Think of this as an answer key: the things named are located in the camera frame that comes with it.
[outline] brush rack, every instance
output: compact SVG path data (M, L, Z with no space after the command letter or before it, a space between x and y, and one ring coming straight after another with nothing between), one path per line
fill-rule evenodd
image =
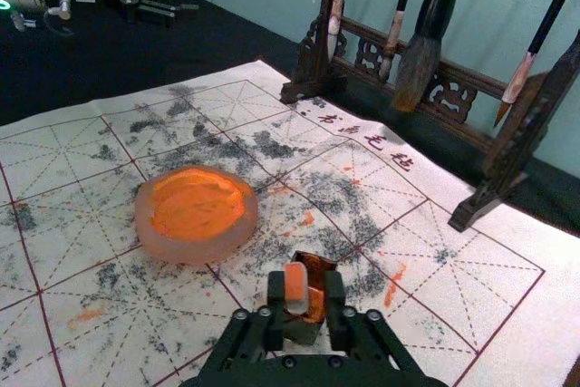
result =
M379 80L387 34L343 17L334 57L328 60L327 36L332 3L333 0L321 0L320 13L299 44L298 66L292 81L284 85L280 101L291 104L314 96L332 97L334 93L345 90L347 76L354 76L391 98L394 86ZM354 63L344 59L348 43L344 33L358 37ZM405 42L399 41L395 56L401 56L405 48ZM449 220L449 225L456 230L462 232L470 227L525 178L522 170L546 135L547 125L558 104L566 96L566 91L553 92L549 99L537 96L546 75L541 73L527 80L498 136L492 138L469 126L466 120L476 97L483 93L500 101L507 84L441 60L415 111L436 120L444 129L485 154L483 180L473 195L457 205Z

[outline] cable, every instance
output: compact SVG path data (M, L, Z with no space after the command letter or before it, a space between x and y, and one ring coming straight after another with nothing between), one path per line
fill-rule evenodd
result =
M50 30L53 34L57 34L64 38L69 38L74 35L74 32L71 31L68 27L63 27L62 31L53 27L53 25L50 23L50 13L48 12L48 9L44 11L43 21L46 28Z

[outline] brush bristles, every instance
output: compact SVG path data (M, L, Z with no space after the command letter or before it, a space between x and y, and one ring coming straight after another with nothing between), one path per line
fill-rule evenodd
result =
M441 57L441 41L415 34L399 64L395 95L391 107L397 111L414 111Z

